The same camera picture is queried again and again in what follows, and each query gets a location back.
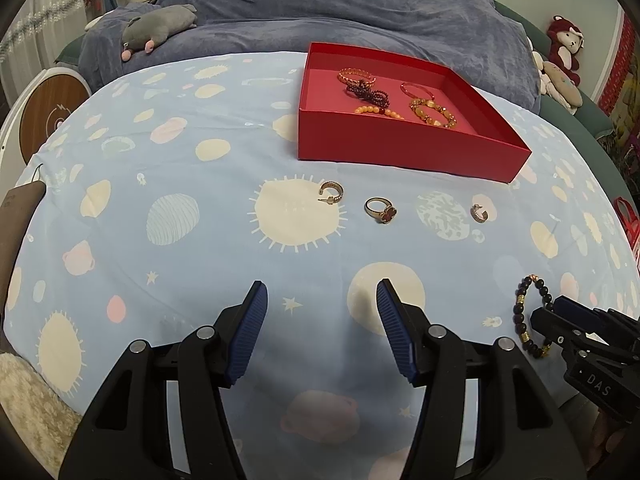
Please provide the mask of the beige plush toy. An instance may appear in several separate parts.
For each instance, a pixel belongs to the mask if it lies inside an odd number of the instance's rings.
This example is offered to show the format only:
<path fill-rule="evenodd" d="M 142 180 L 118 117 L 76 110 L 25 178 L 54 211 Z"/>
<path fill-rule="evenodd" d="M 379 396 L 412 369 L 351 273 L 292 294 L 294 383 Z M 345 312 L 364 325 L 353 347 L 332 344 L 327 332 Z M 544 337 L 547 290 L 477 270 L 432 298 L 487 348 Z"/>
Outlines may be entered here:
<path fill-rule="evenodd" d="M 532 55 L 538 70 L 540 94 L 550 96 L 571 115 L 575 115 L 584 102 L 574 82 L 558 66 L 545 61 L 539 52 L 533 50 Z"/>

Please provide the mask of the brown leather pouch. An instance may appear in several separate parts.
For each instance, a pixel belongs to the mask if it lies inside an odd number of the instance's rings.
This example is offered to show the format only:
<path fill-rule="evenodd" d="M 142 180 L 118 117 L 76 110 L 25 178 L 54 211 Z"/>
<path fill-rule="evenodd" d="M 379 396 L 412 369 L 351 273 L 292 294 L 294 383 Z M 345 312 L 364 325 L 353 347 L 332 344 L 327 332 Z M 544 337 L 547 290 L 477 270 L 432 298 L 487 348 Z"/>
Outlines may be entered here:
<path fill-rule="evenodd" d="M 1 204 L 0 278 L 1 319 L 9 305 L 10 281 L 15 261 L 22 246 L 30 220 L 46 194 L 42 181 L 11 188 Z"/>

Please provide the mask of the white sheer curtain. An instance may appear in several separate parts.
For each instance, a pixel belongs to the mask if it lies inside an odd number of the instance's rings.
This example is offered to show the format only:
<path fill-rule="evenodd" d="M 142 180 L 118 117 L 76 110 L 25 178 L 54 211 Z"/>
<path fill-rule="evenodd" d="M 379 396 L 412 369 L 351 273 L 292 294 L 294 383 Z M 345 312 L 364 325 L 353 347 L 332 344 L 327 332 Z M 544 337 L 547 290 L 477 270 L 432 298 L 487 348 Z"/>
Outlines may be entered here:
<path fill-rule="evenodd" d="M 9 104 L 95 16 L 87 0 L 25 0 L 1 40 L 1 85 Z"/>

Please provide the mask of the red decorative hanging banner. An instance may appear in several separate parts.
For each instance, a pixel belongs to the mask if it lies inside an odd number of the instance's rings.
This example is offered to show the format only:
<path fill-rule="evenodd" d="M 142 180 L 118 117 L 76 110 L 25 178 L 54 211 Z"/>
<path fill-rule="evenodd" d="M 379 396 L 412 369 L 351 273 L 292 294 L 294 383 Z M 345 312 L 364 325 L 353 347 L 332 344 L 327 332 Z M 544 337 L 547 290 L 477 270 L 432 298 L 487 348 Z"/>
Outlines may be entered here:
<path fill-rule="evenodd" d="M 623 90 L 623 84 L 629 72 L 635 46 L 636 31 L 634 30 L 634 25 L 626 12 L 620 8 L 620 30 L 614 41 L 615 49 L 612 61 L 608 63 L 608 69 L 605 72 L 606 81 L 598 101 L 600 110 L 608 116 L 612 114 L 620 97 L 620 92 Z"/>

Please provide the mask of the red tote bag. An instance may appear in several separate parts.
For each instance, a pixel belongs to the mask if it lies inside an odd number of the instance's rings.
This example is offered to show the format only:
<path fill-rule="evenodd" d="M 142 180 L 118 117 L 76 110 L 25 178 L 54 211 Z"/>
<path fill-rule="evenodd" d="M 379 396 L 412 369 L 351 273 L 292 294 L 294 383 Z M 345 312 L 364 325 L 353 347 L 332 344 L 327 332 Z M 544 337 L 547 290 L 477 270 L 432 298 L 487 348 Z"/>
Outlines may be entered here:
<path fill-rule="evenodd" d="M 640 266 L 640 220 L 634 212 L 634 207 L 622 196 L 613 200 L 613 208 L 620 224 L 625 231 L 631 252 L 634 255 L 636 267 Z"/>

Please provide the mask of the red monkey plush toy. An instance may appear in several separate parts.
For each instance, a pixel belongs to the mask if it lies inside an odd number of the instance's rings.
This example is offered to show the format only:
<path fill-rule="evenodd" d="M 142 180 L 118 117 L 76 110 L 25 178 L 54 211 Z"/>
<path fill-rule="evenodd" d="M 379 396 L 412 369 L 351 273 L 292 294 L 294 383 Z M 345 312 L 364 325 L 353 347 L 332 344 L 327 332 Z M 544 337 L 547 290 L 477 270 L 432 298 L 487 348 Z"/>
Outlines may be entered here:
<path fill-rule="evenodd" d="M 579 62 L 577 55 L 584 47 L 584 34 L 571 21 L 562 15 L 555 15 L 547 29 L 551 40 L 549 61 L 562 70 L 578 87 L 580 85 Z"/>

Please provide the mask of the gold ring red stone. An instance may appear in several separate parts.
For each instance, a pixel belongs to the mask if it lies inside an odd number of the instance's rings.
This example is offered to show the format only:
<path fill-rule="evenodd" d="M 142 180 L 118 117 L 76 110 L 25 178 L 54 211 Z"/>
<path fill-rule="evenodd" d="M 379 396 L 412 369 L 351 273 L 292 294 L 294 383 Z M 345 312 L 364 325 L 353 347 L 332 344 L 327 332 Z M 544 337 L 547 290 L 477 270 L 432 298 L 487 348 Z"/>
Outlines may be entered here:
<path fill-rule="evenodd" d="M 371 197 L 364 203 L 364 211 L 379 224 L 389 224 L 397 216 L 394 204 L 385 197 Z"/>

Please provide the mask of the gold hoop earring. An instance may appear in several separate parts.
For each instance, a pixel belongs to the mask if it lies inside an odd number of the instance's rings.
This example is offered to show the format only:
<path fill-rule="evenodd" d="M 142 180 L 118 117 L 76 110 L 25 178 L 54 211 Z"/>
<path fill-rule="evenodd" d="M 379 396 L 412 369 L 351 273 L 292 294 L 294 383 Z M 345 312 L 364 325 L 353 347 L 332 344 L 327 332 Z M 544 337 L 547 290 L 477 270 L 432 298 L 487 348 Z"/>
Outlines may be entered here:
<path fill-rule="evenodd" d="M 485 223 L 489 219 L 487 210 L 481 204 L 474 204 L 471 207 L 470 214 L 472 218 L 478 223 Z"/>
<path fill-rule="evenodd" d="M 336 205 L 344 197 L 343 185 L 335 181 L 324 181 L 318 191 L 318 201 L 327 205 Z"/>

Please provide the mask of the grey mole plush toy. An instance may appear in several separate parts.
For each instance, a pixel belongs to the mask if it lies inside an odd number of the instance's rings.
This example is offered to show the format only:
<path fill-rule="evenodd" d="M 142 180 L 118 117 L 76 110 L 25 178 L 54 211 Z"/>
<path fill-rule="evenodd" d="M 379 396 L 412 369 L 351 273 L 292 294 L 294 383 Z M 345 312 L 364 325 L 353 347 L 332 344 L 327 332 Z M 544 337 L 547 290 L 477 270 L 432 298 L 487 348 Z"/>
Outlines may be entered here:
<path fill-rule="evenodd" d="M 122 62 L 139 51 L 150 54 L 170 37 L 194 28 L 197 13 L 192 4 L 174 4 L 133 18 L 122 32 Z"/>

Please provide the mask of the blue-grey velvet blanket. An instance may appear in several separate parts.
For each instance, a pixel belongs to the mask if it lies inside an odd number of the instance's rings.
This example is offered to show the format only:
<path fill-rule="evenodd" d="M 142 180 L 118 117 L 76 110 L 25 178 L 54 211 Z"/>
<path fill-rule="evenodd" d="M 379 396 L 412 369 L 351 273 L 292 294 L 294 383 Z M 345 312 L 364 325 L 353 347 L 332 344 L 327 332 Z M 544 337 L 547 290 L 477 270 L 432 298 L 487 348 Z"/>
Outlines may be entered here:
<path fill-rule="evenodd" d="M 538 112 L 539 76 L 524 27 L 492 0 L 155 0 L 190 4 L 193 28 L 152 53 L 122 60 L 122 33 L 152 11 L 130 3 L 82 43 L 78 70 L 92 90 L 144 68 L 203 56 L 304 52 L 315 41 L 396 52 L 447 66 L 469 84 Z"/>

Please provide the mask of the cream fluffy rug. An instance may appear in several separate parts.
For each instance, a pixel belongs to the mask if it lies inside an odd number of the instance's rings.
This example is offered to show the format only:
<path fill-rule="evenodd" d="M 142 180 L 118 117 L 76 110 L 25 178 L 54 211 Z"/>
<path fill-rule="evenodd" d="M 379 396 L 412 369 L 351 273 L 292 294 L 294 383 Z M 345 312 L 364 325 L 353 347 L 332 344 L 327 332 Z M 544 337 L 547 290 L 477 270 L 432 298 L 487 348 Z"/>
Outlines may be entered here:
<path fill-rule="evenodd" d="M 58 478 L 81 416 L 29 362 L 11 353 L 1 355 L 1 406 L 29 452 L 52 478 Z"/>

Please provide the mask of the green bed frame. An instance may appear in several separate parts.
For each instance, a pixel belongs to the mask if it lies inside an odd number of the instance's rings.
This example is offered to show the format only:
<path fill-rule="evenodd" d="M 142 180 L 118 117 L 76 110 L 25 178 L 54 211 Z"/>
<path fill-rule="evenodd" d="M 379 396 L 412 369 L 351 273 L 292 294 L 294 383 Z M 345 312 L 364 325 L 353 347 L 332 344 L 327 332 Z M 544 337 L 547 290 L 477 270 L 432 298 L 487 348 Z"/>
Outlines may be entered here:
<path fill-rule="evenodd" d="M 492 0 L 492 3 L 496 11 L 506 20 L 522 26 L 521 35 L 526 36 L 525 43 L 527 38 L 532 40 L 533 50 L 539 52 L 546 59 L 545 56 L 550 52 L 550 38 L 518 12 L 498 0 Z M 538 88 L 534 88 L 534 91 L 538 92 L 535 113 L 564 132 L 568 140 L 573 143 L 574 148 L 585 159 L 606 196 L 612 201 L 614 198 L 622 196 L 634 206 L 635 210 L 639 210 L 639 192 L 636 192 L 636 195 L 631 192 L 615 162 L 599 142 L 613 140 L 614 125 L 612 120 L 582 90 L 580 90 L 582 107 L 579 107 L 574 115 L 570 114 L 551 96 L 540 96 Z"/>

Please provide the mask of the rose gold bangle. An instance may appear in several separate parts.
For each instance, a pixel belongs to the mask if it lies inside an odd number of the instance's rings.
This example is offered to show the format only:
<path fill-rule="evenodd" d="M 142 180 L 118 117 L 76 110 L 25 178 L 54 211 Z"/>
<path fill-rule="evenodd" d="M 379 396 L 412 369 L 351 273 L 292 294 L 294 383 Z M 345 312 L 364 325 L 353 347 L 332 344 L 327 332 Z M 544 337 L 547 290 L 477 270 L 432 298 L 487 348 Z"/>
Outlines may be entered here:
<path fill-rule="evenodd" d="M 400 90 L 405 93 L 410 99 L 422 99 L 434 101 L 434 93 L 423 84 L 415 84 L 414 82 L 403 81 L 400 84 Z"/>

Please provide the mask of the planet print bed sheet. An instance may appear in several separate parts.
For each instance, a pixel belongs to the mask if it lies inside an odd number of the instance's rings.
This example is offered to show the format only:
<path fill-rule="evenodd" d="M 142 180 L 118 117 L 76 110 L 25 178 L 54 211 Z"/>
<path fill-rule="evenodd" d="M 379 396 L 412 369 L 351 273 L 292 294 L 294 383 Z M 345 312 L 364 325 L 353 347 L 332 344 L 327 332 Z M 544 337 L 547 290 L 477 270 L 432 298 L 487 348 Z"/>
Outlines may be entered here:
<path fill-rule="evenodd" d="M 491 105 L 532 152 L 509 184 L 302 162 L 305 61 L 167 64 L 81 105 L 24 171 L 47 192 L 17 257 L 4 330 L 81 416 L 131 341 L 179 341 L 262 281 L 265 323 L 246 375 L 224 392 L 247 474 L 395 479 L 423 393 L 398 372 L 378 281 L 460 337 L 491 342 L 512 334 L 527 274 L 553 295 L 637 316 L 638 272 L 568 137 L 498 96 Z M 338 204 L 318 201 L 324 181 L 343 185 Z M 371 197 L 394 204 L 389 224 L 364 211 Z"/>

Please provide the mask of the red cardboard box tray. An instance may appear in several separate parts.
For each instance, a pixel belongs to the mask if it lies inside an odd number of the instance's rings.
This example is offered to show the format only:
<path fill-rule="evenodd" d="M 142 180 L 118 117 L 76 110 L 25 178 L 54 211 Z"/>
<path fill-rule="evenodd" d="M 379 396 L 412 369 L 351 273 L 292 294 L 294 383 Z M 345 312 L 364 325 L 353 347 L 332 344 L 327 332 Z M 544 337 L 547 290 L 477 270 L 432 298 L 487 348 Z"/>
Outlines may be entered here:
<path fill-rule="evenodd" d="M 371 88 L 346 86 L 342 68 L 375 76 Z M 403 81 L 435 99 L 410 99 Z M 530 151 L 485 98 L 450 68 L 382 50 L 314 42 L 297 114 L 297 155 L 444 172 L 509 183 Z"/>

